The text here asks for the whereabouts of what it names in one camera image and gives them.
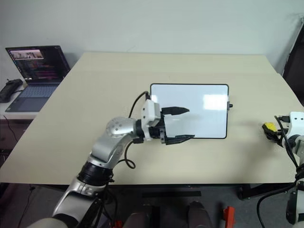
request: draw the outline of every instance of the gray floor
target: gray floor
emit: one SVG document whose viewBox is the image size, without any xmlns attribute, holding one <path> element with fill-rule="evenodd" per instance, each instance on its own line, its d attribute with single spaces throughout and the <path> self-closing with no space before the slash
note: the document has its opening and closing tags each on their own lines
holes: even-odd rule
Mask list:
<svg viewBox="0 0 304 228">
<path fill-rule="evenodd" d="M 162 197 L 143 198 L 143 192 L 159 191 L 200 191 L 201 197 Z M 161 228 L 186 228 L 186 208 L 192 201 L 201 202 L 211 217 L 215 228 L 224 228 L 225 222 L 219 220 L 222 207 L 233 206 L 236 209 L 234 228 L 258 228 L 256 214 L 257 198 L 240 201 L 236 196 L 235 187 L 197 187 L 197 188 L 118 188 L 114 189 L 119 201 L 117 218 L 125 221 L 128 215 L 144 203 L 160 206 Z M 49 217 L 63 192 L 36 186 L 30 198 L 30 206 L 21 223 L 21 228 L 38 219 Z M 18 184 L 1 215 L 1 228 L 17 228 L 19 219 L 29 195 L 29 185 Z M 289 194 L 280 194 L 263 201 L 261 215 L 267 228 L 292 227 L 285 219 L 285 209 Z M 113 205 L 107 206 L 109 213 Z"/>
</svg>

